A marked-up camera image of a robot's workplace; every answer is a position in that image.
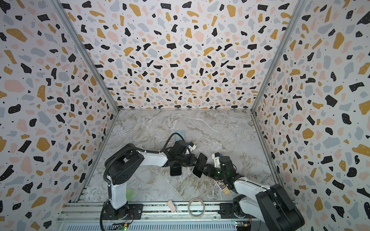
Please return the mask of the blue phone without case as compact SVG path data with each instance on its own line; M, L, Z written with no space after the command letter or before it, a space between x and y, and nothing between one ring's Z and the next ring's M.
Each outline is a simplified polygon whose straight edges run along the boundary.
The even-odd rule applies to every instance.
M204 166L206 166L207 164L207 156L204 155L203 153L200 153L197 160L196 160L196 163L194 165L194 168L193 168L193 171L192 173L197 176L198 178L201 178L202 176L202 169Z

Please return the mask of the light blue phone case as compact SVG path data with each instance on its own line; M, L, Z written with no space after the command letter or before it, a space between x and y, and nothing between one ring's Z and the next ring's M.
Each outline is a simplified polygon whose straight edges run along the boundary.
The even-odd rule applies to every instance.
M177 130L176 133L178 133L178 135L175 135L175 141L179 141L179 140L185 140L186 138L186 132L184 130Z

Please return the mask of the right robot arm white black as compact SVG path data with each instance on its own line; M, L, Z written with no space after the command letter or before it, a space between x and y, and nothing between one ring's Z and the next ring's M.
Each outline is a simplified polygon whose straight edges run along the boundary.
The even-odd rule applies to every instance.
M257 218L270 231L296 231L304 226L301 212L281 185L267 186L249 180L237 172L230 157L220 153L213 160L214 163L208 163L208 158L199 154L194 168L238 194L232 203L220 204L221 218Z

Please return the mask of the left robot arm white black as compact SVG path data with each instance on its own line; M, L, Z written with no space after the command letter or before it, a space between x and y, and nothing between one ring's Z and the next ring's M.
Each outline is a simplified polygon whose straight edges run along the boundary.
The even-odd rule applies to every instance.
M169 167L171 176L180 176L182 168L195 166L195 148L194 143L183 140L161 151L148 151L132 143L125 145L105 162L103 179L108 184L108 204L114 210L127 209L127 182L141 166Z

